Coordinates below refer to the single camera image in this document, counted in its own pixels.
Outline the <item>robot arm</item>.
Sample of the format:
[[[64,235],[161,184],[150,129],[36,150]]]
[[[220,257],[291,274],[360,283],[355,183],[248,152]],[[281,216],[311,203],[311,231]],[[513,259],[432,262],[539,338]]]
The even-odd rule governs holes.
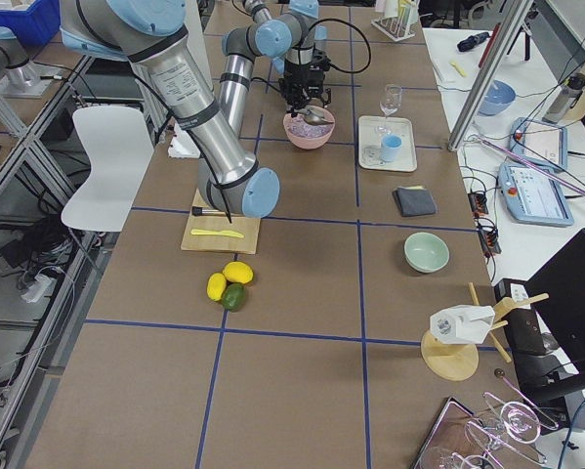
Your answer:
[[[256,24],[272,19],[272,13],[264,0],[243,0],[242,7]]]
[[[223,40],[227,63],[218,95],[188,49],[183,1],[62,1],[61,32],[63,44],[83,55],[144,67],[200,150],[202,198],[228,216],[263,218],[277,205],[280,182],[238,140],[255,60],[283,60],[280,93],[291,114],[330,95],[322,88],[326,58],[315,46],[318,3],[292,1],[277,18],[262,1],[243,6],[254,22]]]

